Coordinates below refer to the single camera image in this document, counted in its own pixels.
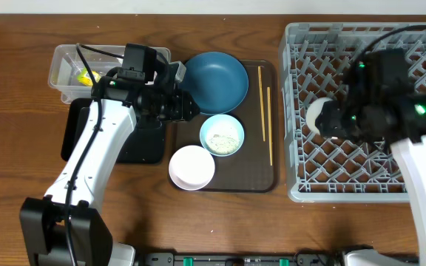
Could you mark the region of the white cup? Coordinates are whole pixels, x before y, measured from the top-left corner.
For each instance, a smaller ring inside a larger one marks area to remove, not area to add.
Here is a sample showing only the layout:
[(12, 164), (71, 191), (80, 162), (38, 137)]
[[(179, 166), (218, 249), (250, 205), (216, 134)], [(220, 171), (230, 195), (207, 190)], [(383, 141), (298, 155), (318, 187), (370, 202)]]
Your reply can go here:
[(313, 103), (311, 103), (308, 107), (308, 110), (306, 112), (306, 116), (305, 116), (305, 122), (306, 122), (306, 126), (313, 132), (316, 134), (320, 134), (319, 129), (316, 126), (316, 120), (319, 117), (323, 105), (325, 102), (327, 101), (331, 101), (330, 98), (319, 98), (317, 100), (315, 100)]

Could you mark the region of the light blue bowl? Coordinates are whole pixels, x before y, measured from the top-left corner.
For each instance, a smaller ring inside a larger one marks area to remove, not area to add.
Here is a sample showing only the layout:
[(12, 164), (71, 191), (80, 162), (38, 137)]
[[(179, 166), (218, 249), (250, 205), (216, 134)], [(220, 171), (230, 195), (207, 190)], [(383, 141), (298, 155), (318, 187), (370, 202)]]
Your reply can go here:
[(199, 138), (202, 147), (210, 154), (227, 157), (240, 150), (245, 140), (245, 131), (237, 118), (213, 115), (203, 122)]

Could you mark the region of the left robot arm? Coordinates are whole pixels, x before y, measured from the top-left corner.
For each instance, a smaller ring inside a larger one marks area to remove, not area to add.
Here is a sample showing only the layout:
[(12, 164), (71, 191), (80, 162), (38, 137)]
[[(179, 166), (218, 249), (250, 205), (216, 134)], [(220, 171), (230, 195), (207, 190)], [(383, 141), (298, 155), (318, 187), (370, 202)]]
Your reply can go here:
[(178, 89), (186, 67), (157, 50), (127, 44), (121, 66), (92, 78), (89, 114), (63, 171), (20, 213), (31, 265), (133, 265), (135, 249), (116, 243), (101, 218), (110, 174), (138, 117), (189, 121), (200, 109)]

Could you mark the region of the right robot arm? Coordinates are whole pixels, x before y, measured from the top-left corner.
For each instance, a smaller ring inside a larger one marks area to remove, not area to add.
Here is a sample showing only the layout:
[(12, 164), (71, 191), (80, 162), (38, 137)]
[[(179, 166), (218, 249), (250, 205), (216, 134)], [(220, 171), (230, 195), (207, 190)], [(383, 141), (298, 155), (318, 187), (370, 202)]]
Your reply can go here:
[(416, 227), (419, 264), (426, 265), (426, 93), (417, 93), (401, 49), (361, 56), (343, 82), (342, 101), (315, 100), (306, 125), (322, 137), (372, 144), (384, 140), (409, 196)]

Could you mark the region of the white shallow bowl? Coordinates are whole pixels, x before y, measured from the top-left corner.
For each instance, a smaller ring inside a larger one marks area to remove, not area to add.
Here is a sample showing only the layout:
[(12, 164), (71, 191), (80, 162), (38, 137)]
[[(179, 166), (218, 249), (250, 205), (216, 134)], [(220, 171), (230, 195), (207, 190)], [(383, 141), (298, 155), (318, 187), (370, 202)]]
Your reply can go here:
[(215, 173), (213, 156), (202, 146), (184, 146), (169, 161), (171, 181), (186, 191), (196, 191), (207, 186)]

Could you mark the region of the yellow green snack wrapper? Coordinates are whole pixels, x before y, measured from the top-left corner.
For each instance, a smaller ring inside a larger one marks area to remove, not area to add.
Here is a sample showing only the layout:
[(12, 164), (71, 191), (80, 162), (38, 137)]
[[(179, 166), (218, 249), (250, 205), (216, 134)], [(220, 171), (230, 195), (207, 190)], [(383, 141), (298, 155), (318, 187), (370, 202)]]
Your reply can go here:
[(88, 70), (83, 68), (77, 76), (77, 81), (84, 86), (93, 86), (91, 76), (93, 76), (95, 82), (99, 82), (101, 79), (101, 75), (98, 72), (92, 71), (92, 74), (89, 74)]

